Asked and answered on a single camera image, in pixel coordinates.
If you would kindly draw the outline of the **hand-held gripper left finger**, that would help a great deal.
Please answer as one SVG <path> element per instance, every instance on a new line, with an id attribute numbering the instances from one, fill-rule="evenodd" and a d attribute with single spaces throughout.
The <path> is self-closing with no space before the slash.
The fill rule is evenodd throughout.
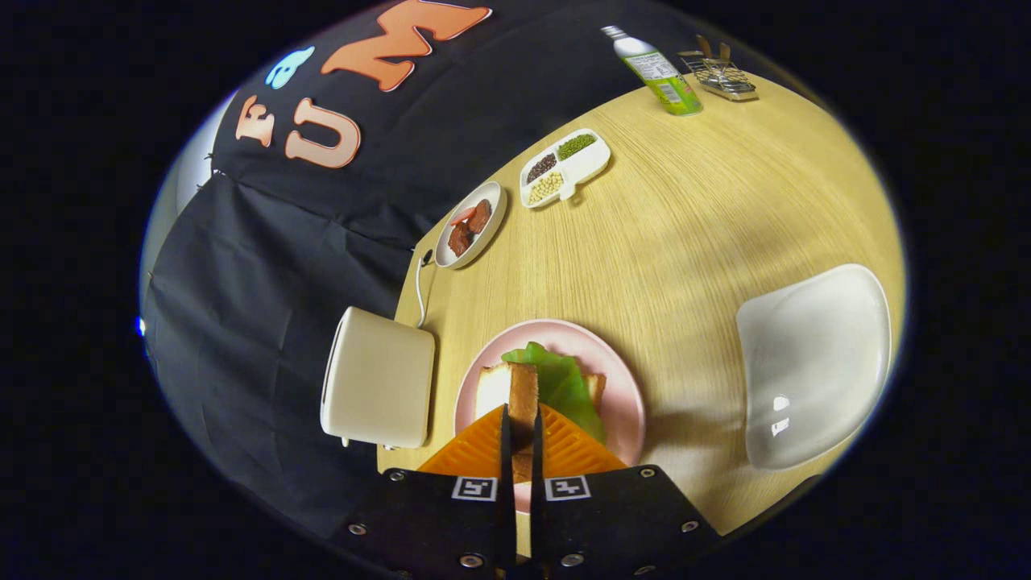
<path id="1" fill-rule="evenodd" d="M 342 522 L 342 549 L 391 579 L 504 579 L 516 568 L 507 404 L 463 434 L 487 439 L 486 473 L 385 470 Z"/>

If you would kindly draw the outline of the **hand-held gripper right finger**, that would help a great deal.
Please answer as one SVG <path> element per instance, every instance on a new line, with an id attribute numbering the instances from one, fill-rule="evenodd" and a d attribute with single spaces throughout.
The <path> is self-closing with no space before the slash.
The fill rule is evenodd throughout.
<path id="1" fill-rule="evenodd" d="M 538 405 L 530 503 L 540 579 L 673 579 L 722 537 L 659 466 L 556 476 L 555 428 Z"/>

